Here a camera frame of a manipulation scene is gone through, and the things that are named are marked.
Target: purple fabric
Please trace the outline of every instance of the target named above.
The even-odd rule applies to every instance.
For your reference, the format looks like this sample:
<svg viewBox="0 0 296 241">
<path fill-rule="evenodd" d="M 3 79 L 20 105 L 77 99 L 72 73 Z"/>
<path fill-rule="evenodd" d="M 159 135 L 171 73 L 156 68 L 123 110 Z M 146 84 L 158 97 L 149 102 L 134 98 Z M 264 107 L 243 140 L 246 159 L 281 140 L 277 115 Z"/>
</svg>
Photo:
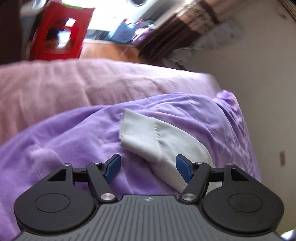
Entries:
<svg viewBox="0 0 296 241">
<path fill-rule="evenodd" d="M 152 173 L 148 162 L 121 148 L 118 131 L 125 108 L 188 132 L 208 149 L 217 167 L 232 162 L 260 180 L 246 123 L 236 98 L 227 91 L 219 93 L 217 99 L 175 93 L 75 109 L 27 128 L 0 147 L 1 241 L 20 232 L 13 214 L 16 198 L 63 163 L 85 167 L 119 153 L 121 171 L 111 183 L 119 197 L 178 195 Z"/>
</svg>

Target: white cloth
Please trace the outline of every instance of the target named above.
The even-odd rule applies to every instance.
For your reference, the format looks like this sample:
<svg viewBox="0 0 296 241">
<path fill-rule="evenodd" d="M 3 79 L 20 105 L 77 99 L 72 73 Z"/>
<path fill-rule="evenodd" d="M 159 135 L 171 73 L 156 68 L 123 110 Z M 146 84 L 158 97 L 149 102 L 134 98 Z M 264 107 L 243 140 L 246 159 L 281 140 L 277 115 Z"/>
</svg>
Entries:
<svg viewBox="0 0 296 241">
<path fill-rule="evenodd" d="M 208 150 L 187 132 L 156 118 L 125 109 L 119 132 L 121 146 L 146 159 L 152 171 L 168 185 L 183 192 L 186 182 L 176 168 L 176 156 L 214 167 Z M 210 183 L 209 190 L 217 185 Z"/>
</svg>

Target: electrical outlet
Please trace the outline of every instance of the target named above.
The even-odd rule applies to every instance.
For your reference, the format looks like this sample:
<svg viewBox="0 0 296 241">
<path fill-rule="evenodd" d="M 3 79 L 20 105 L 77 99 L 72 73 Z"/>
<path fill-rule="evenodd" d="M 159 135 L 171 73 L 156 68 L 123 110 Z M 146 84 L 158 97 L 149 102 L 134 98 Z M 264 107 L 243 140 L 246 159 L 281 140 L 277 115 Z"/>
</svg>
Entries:
<svg viewBox="0 0 296 241">
<path fill-rule="evenodd" d="M 285 151 L 281 151 L 281 152 L 279 153 L 279 159 L 280 159 L 281 167 L 283 167 L 284 165 L 286 165 L 286 155 L 285 155 Z"/>
</svg>

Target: pink bedsheet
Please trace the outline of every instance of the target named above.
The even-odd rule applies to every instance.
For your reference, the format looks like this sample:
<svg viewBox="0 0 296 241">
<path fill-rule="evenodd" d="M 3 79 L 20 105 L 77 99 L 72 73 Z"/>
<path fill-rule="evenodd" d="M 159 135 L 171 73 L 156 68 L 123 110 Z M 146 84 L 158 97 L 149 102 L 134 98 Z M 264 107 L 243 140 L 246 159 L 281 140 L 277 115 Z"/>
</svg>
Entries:
<svg viewBox="0 0 296 241">
<path fill-rule="evenodd" d="M 0 144 L 66 110 L 183 92 L 216 97 L 208 74 L 106 59 L 20 62 L 0 67 Z"/>
</svg>

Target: silver bolt head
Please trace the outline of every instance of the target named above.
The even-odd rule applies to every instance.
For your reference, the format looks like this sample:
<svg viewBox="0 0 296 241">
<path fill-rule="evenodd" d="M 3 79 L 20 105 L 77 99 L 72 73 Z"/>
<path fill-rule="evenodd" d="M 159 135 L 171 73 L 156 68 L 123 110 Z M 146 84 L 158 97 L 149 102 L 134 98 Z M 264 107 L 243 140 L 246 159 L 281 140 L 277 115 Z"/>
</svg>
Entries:
<svg viewBox="0 0 296 241">
<path fill-rule="evenodd" d="M 115 195 L 113 193 L 103 193 L 101 195 L 101 199 L 104 201 L 112 201 L 115 198 Z"/>
<path fill-rule="evenodd" d="M 185 193 L 185 194 L 182 195 L 181 198 L 183 200 L 185 200 L 185 201 L 193 201 L 193 200 L 196 199 L 196 196 L 194 194 L 192 194 L 192 193 Z"/>
</svg>

